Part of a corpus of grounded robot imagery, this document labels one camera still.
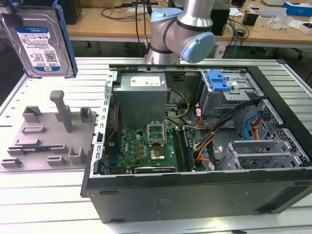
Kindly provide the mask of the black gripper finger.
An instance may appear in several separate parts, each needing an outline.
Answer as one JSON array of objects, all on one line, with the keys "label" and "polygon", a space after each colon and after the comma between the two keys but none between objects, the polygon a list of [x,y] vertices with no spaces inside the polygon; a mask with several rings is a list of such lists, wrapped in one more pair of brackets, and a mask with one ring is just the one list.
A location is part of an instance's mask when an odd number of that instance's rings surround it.
[{"label": "black gripper finger", "polygon": [[3,24],[7,27],[23,27],[23,20],[19,14],[1,13]]}]

